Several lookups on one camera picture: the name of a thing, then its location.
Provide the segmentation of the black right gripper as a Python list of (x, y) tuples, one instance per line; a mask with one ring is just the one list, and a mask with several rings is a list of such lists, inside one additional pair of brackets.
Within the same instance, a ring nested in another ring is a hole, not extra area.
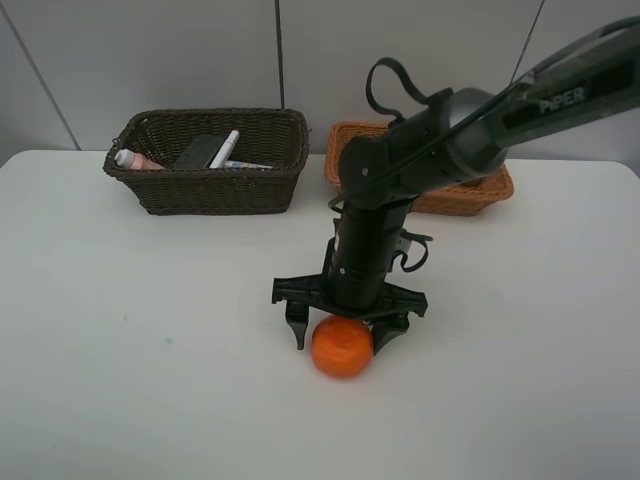
[(410, 207), (408, 201), (375, 210), (345, 204), (336, 233), (327, 244), (322, 272), (274, 280), (272, 302), (287, 301), (285, 320), (298, 350), (305, 347), (309, 307), (351, 318), (374, 319), (374, 355), (408, 331), (408, 313), (420, 317), (426, 313), (424, 293), (385, 281)]

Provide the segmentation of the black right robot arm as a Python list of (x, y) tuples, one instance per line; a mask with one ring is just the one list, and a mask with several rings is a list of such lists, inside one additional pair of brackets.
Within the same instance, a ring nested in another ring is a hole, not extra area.
[(404, 67), (384, 57), (421, 104), (410, 118), (391, 112), (387, 132), (357, 136), (341, 152), (337, 213), (322, 271), (278, 278), (272, 299), (298, 344), (311, 309), (352, 318), (382, 348), (423, 315), (426, 296), (389, 284), (415, 235), (404, 226), (422, 195), (496, 172), (509, 148), (635, 109), (639, 105), (639, 20), (625, 18), (576, 40), (498, 94), (476, 88), (419, 92)]

